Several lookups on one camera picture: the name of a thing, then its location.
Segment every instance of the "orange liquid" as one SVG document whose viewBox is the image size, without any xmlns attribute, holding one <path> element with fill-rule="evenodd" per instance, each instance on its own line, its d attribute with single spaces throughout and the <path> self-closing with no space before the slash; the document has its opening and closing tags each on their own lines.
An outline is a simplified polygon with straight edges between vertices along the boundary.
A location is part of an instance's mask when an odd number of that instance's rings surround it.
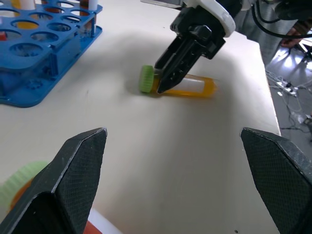
<svg viewBox="0 0 312 234">
<path fill-rule="evenodd" d="M 197 83 L 196 81 L 199 81 L 202 87 L 199 88 L 198 91 L 194 91 L 194 89 L 192 88 L 192 83 L 190 83 L 189 89 L 188 88 L 179 89 L 179 86 L 176 86 L 173 89 L 167 90 L 166 92 L 164 92 L 164 94 L 170 94 L 170 95 L 175 95 L 175 96 L 208 98 L 216 92 L 215 82 L 211 78 L 197 77 L 197 76 L 192 76 L 192 75 L 186 75 L 185 78 L 189 80 L 194 80 L 195 81 L 194 85 L 198 85 L 196 84 Z M 157 75 L 155 75 L 154 83 L 153 83 L 153 87 L 151 91 L 152 93 L 157 93 L 158 85 L 159 85 L 159 78 L 157 77 Z"/>
<path fill-rule="evenodd" d="M 20 9 L 21 5 L 20 5 L 20 0 L 11 0 L 12 6 L 14 8 Z M 28 22 L 18 22 L 17 23 L 17 27 L 20 29 L 35 29 L 38 27 L 38 25 L 34 24 L 34 23 L 28 23 Z"/>
</svg>

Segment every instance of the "white table surface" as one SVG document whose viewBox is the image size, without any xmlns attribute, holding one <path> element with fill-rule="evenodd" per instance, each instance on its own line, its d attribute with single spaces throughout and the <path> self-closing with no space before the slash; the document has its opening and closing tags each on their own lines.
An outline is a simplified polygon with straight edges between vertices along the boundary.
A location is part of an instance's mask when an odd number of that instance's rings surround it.
<svg viewBox="0 0 312 234">
<path fill-rule="evenodd" d="M 208 100 L 138 91 L 143 64 L 175 38 L 173 9 L 100 0 L 103 34 L 35 107 L 0 105 L 0 178 L 50 161 L 66 139 L 97 127 L 108 138 L 94 207 L 125 234 L 278 234 L 239 133 L 279 128 L 259 46 L 234 33 L 190 74 L 218 80 Z"/>
</svg>

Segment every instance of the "blue test tube rack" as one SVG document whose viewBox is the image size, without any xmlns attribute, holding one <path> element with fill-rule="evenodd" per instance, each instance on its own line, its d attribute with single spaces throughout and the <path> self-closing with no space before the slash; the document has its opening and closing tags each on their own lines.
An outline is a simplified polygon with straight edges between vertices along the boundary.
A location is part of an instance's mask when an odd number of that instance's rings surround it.
<svg viewBox="0 0 312 234">
<path fill-rule="evenodd" d="M 73 2 L 45 0 L 46 4 L 25 11 L 12 7 L 10 0 L 0 0 L 0 16 L 9 15 L 0 25 L 6 34 L 6 40 L 0 40 L 0 103 L 39 104 L 100 35 L 95 17 L 102 7 L 88 11 L 78 0 Z M 35 28 L 21 29 L 21 22 Z M 87 24 L 92 26 L 89 32 Z"/>
</svg>

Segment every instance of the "black cable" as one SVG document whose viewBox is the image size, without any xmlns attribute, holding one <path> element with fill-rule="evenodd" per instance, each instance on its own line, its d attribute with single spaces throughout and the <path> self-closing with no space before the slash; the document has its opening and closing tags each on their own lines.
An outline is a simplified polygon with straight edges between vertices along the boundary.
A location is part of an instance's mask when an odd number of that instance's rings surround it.
<svg viewBox="0 0 312 234">
<path fill-rule="evenodd" d="M 252 15 L 253 15 L 253 20 L 255 24 L 260 28 L 263 32 L 266 34 L 269 34 L 271 36 L 277 37 L 277 38 L 285 38 L 285 39 L 303 39 L 303 38 L 312 38 L 312 34 L 306 34 L 306 35 L 300 35 L 300 36 L 289 36 L 289 35 L 283 35 L 283 34 L 278 34 L 271 32 L 270 30 L 266 29 L 261 25 L 261 23 L 258 21 L 257 16 L 255 14 L 255 7 L 254 5 L 252 6 Z"/>
<path fill-rule="evenodd" d="M 256 1 L 255 4 L 256 4 L 256 7 L 257 7 L 256 9 L 257 9 L 258 16 L 259 16 L 259 18 L 260 18 L 260 20 L 262 22 L 264 22 L 264 23 L 276 23 L 276 22 L 280 21 L 280 19 L 274 19 L 274 20 L 271 20 L 271 21 L 263 19 L 262 15 L 261 15 L 261 11 L 260 11 L 260 3 L 259 3 L 259 1 Z"/>
<path fill-rule="evenodd" d="M 308 134 L 308 133 L 310 133 L 310 132 L 305 132 L 305 131 L 303 131 L 301 128 L 298 128 L 298 127 L 296 127 L 296 122 L 294 121 L 294 119 L 292 118 L 292 113 L 291 113 L 291 110 L 290 110 L 290 108 L 289 108 L 289 96 L 287 96 L 288 98 L 287 98 L 287 105 L 286 105 L 286 108 L 287 108 L 287 111 L 288 111 L 288 121 L 291 123 L 292 122 L 292 126 L 290 126 L 290 127 L 287 127 L 287 128 L 280 128 L 281 130 L 296 130 L 296 131 L 301 131 L 301 132 L 303 132 L 303 133 L 305 133 L 305 134 Z"/>
<path fill-rule="evenodd" d="M 310 133 L 310 132 L 305 132 L 301 128 L 297 128 L 297 127 L 295 127 L 295 128 L 281 128 L 281 130 L 296 130 L 296 131 L 298 130 L 298 131 L 301 131 L 301 132 L 303 132 L 305 134 Z"/>
</svg>

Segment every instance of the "green cap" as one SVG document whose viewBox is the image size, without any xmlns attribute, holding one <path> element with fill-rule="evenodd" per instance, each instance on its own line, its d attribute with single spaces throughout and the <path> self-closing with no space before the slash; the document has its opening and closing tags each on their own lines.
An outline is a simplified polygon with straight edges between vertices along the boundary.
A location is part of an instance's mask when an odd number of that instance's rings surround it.
<svg viewBox="0 0 312 234">
<path fill-rule="evenodd" d="M 42 161 L 31 162 L 11 175 L 0 188 L 1 205 L 9 209 L 16 193 L 47 165 Z"/>
<path fill-rule="evenodd" d="M 139 88 L 141 92 L 150 93 L 154 82 L 154 68 L 150 65 L 142 66 Z"/>
</svg>

